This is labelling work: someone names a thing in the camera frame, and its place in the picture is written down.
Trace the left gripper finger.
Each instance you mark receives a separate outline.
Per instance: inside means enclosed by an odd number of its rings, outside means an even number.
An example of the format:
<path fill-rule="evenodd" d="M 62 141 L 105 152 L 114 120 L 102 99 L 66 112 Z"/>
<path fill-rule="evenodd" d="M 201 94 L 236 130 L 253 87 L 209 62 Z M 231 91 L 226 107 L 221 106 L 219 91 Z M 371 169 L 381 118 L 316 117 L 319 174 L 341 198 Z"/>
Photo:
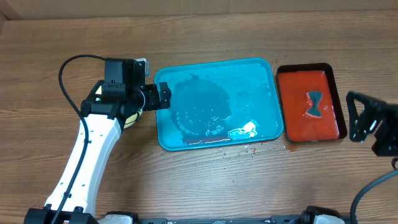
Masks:
<path fill-rule="evenodd" d="M 168 109 L 168 108 L 170 108 L 170 99 L 171 99 L 170 95 L 160 96 L 160 100 L 159 100 L 159 103 L 158 103 L 158 109 Z"/>
<path fill-rule="evenodd" d="M 161 95 L 171 95 L 171 90 L 170 90 L 167 82 L 160 82 L 159 83 L 159 93 Z"/>

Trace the yellow-green plate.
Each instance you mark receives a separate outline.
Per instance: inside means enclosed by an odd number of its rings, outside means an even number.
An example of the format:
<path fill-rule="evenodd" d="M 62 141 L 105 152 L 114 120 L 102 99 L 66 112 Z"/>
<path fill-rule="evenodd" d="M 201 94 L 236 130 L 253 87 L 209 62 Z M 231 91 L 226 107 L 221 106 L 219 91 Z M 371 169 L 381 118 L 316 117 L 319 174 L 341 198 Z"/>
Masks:
<path fill-rule="evenodd" d="M 99 86 L 99 87 L 94 87 L 94 89 L 95 89 L 95 93 L 96 93 L 97 95 L 101 95 L 101 94 L 102 94 L 101 86 Z M 143 111 L 142 111 L 142 110 L 139 110 L 139 111 L 138 111 L 137 113 L 135 113 L 134 115 L 128 117 L 128 118 L 126 119 L 125 124 L 124 124 L 124 129 L 129 128 L 130 126 L 132 126 L 133 124 L 135 124 L 136 122 L 138 122 L 139 119 L 140 119 L 140 117 L 141 117 L 141 115 L 142 115 L 142 113 L 143 113 Z"/>

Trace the red sponge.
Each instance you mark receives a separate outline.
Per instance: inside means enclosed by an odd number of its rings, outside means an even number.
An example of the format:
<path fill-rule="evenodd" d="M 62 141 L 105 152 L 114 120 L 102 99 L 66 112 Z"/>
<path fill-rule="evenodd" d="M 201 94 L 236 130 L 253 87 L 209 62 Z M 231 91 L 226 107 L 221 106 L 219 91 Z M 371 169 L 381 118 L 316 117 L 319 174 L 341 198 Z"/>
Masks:
<path fill-rule="evenodd" d="M 309 108 L 306 110 L 305 115 L 310 118 L 320 119 L 322 112 L 319 109 L 319 104 L 322 100 L 323 93 L 320 91 L 309 91 L 306 93 L 307 103 Z"/>

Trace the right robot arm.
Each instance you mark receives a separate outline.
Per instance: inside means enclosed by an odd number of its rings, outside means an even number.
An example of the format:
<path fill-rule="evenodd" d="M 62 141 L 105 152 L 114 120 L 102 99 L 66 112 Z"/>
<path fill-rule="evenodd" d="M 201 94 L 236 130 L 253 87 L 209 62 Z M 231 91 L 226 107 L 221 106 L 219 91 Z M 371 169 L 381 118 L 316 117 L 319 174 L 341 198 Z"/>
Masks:
<path fill-rule="evenodd" d="M 296 223 L 341 223 L 357 224 L 356 211 L 366 193 L 385 181 L 397 176 L 397 105 L 377 98 L 349 91 L 346 96 L 349 113 L 349 138 L 353 142 L 364 141 L 373 134 L 375 142 L 371 149 L 377 156 L 392 157 L 392 171 L 363 187 L 351 203 L 349 217 L 329 208 L 308 206 Z"/>

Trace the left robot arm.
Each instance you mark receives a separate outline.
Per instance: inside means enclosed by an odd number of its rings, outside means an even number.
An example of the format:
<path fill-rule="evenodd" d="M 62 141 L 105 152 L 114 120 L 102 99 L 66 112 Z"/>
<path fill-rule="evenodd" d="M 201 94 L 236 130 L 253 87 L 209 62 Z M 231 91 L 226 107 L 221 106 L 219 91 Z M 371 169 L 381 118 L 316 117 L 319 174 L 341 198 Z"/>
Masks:
<path fill-rule="evenodd" d="M 166 82 L 147 84 L 145 58 L 103 58 L 104 78 L 72 108 L 80 118 L 78 136 L 65 170 L 43 208 L 30 208 L 24 223 L 96 223 L 98 189 L 109 156 L 126 128 L 145 111 L 170 107 Z"/>

